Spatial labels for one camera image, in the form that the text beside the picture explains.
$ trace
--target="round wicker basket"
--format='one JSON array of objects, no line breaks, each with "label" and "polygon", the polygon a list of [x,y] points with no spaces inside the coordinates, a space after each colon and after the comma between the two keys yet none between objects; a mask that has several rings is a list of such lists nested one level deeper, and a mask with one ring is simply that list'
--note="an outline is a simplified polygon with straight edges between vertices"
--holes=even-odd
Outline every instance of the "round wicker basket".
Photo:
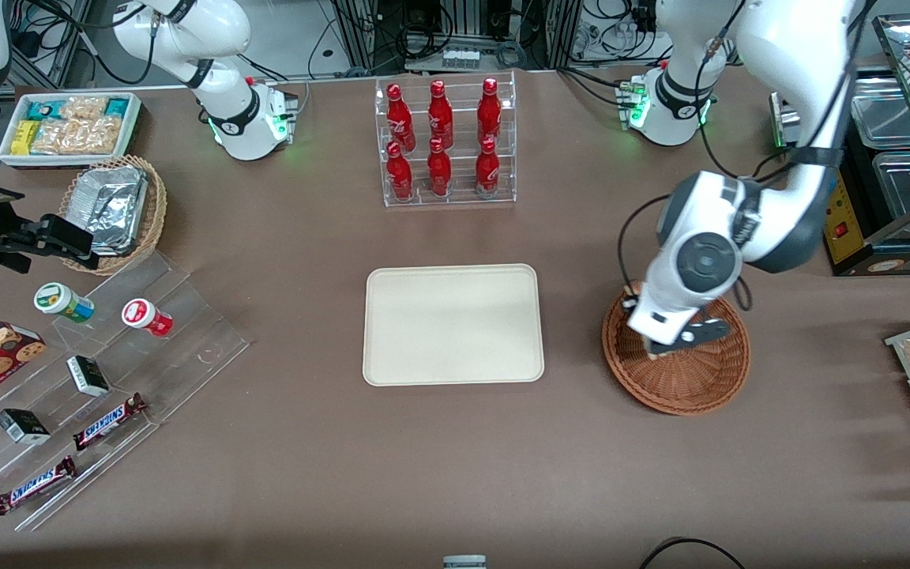
[{"label": "round wicker basket", "polygon": [[627,326],[620,303],[603,320],[603,353],[617,380],[641,403],[673,415],[698,415],[725,405],[743,388],[750,370],[750,342],[743,320],[724,299],[707,306],[731,331],[693,349],[650,356],[644,338]]},{"label": "round wicker basket", "polygon": [[[100,257],[100,264],[97,270],[86,269],[75,262],[63,259],[62,262],[72,270],[81,271],[81,273],[99,274],[101,277],[117,273],[123,266],[127,266],[133,260],[145,258],[152,250],[156,248],[156,242],[160,241],[160,234],[164,230],[164,216],[167,213],[167,190],[164,187],[164,181],[156,174],[154,167],[149,162],[142,160],[137,156],[122,156],[106,160],[99,164],[94,164],[89,170],[101,168],[117,168],[118,166],[136,166],[147,172],[149,176],[149,186],[145,194],[145,204],[142,206],[142,218],[138,233],[136,234],[136,249],[124,257]],[[58,207],[58,215],[64,217],[66,210],[69,208],[69,200],[73,195],[73,188],[76,186],[76,180],[69,184],[69,190],[62,198],[62,205]]]}]

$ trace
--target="table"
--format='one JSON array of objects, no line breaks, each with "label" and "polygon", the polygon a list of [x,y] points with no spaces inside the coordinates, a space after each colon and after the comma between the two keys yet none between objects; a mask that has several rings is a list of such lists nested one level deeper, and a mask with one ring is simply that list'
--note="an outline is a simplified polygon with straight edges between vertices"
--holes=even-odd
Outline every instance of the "table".
[{"label": "table", "polygon": [[[707,155],[622,133],[555,73],[517,79],[519,202],[458,212],[383,208],[373,80],[315,84],[296,144],[253,163],[213,144],[187,90],[140,91],[134,150],[170,194],[160,248],[254,344],[42,529],[0,523],[0,567],[419,569],[483,553],[494,569],[621,568],[685,534],[748,567],[910,567],[910,393],[882,345],[910,329],[910,277],[839,280],[822,252],[791,273],[748,269],[743,392],[696,418],[643,407],[600,349],[614,242]],[[768,91],[730,70],[718,94],[713,148],[749,172]],[[36,217],[72,176],[4,168],[0,183]],[[629,233],[633,273],[657,249],[655,217]],[[363,381],[372,270],[506,262],[539,275],[538,382]],[[0,270],[0,319],[46,327],[30,298],[49,280],[97,282],[53,259]],[[653,566],[726,566],[676,550]]]}]

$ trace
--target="snickers bar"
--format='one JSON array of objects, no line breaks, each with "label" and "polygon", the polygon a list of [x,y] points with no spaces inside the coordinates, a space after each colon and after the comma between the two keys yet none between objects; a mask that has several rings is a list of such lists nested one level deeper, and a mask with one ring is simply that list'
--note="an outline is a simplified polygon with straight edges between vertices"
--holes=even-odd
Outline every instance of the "snickers bar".
[{"label": "snickers bar", "polygon": [[55,482],[65,478],[76,478],[76,465],[72,457],[62,458],[53,469],[49,469],[37,478],[30,480],[28,483],[16,488],[10,493],[0,494],[0,515],[18,507],[23,500],[30,496],[39,494],[47,489],[48,486],[54,486]]},{"label": "snickers bar", "polygon": [[140,396],[139,393],[129,397],[129,399],[126,399],[121,405],[115,407],[115,410],[111,411],[111,413],[97,419],[97,422],[88,426],[83,432],[78,433],[78,435],[73,435],[73,439],[76,440],[76,451],[86,449],[90,444],[96,443],[99,439],[103,439],[107,433],[118,428],[120,424],[129,420],[129,418],[142,409],[145,409],[145,407],[147,407],[147,405],[145,404],[145,401],[142,401],[142,396]]}]

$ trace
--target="clear acrylic shelf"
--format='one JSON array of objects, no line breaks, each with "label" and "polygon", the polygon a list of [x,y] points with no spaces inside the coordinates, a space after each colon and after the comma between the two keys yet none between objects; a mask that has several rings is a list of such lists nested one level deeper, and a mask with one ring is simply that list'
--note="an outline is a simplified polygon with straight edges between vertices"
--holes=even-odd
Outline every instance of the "clear acrylic shelf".
[{"label": "clear acrylic shelf", "polygon": [[[15,530],[44,523],[248,347],[227,319],[199,296],[188,274],[160,253],[119,271],[87,297],[96,305],[93,318],[86,324],[55,319],[41,334],[48,350],[33,361],[39,367],[26,379],[15,378],[11,389],[12,379],[0,386],[0,411],[33,411],[51,433],[46,443],[33,447],[12,442],[0,428],[0,494],[54,467],[66,454],[72,454],[79,471],[75,480],[57,483],[7,514],[4,519],[15,523]],[[170,334],[156,338],[124,325],[120,310],[133,298],[146,298],[170,314]],[[97,360],[111,384],[108,395],[94,398],[76,390],[66,367],[76,353]],[[137,392],[148,409],[77,454],[72,435]]]},{"label": "clear acrylic shelf", "polygon": [[[476,158],[479,156],[476,108],[483,96],[483,79],[498,80],[498,99],[501,100],[501,133],[498,136],[496,155],[501,161],[498,170],[498,189],[494,197],[483,199],[476,194]],[[455,122],[455,144],[448,149],[452,162],[451,194],[438,198],[430,189],[427,158],[430,155],[431,129],[427,121],[427,108],[431,104],[430,79],[445,82],[445,93],[452,104]],[[412,113],[412,132],[416,135],[416,148],[405,155],[412,169],[412,200],[400,202],[389,184],[386,163],[389,155],[385,146],[391,140],[389,132],[389,98],[385,87],[397,83],[402,88],[402,98]],[[382,195],[385,206],[416,205],[488,205],[508,204],[517,198],[517,123],[515,74],[452,74],[432,78],[400,76],[378,80],[375,84],[374,117],[378,138],[378,161],[382,163]]]}]

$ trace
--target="red soda bottle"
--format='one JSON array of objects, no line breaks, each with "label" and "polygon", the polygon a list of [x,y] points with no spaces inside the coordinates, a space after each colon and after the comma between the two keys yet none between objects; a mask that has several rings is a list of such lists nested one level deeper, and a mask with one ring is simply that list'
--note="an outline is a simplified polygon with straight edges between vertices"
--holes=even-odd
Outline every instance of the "red soda bottle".
[{"label": "red soda bottle", "polygon": [[389,130],[393,140],[401,145],[402,152],[412,152],[416,148],[416,135],[412,133],[412,113],[409,105],[402,100],[402,89],[392,83],[386,89],[389,94]]},{"label": "red soda bottle", "polygon": [[447,198],[452,181],[452,161],[445,152],[441,137],[431,139],[431,155],[427,158],[427,169],[431,172],[431,191],[438,198]]},{"label": "red soda bottle", "polygon": [[483,80],[483,98],[476,109],[476,120],[479,123],[479,143],[487,137],[498,140],[501,134],[501,101],[498,100],[498,80],[487,77]]},{"label": "red soda bottle", "polygon": [[494,197],[498,191],[498,169],[501,167],[501,161],[498,155],[494,154],[496,148],[494,137],[486,137],[480,148],[483,151],[476,158],[476,194],[483,199]]},{"label": "red soda bottle", "polygon": [[445,148],[455,144],[455,123],[452,118],[452,104],[445,97],[445,82],[431,82],[431,106],[427,109],[431,121],[431,136],[441,137]]},{"label": "red soda bottle", "polygon": [[389,151],[389,162],[385,163],[385,169],[389,170],[389,183],[393,187],[395,199],[400,202],[411,201],[412,170],[409,169],[409,162],[402,156],[402,148],[397,141],[389,141],[386,150]]}]

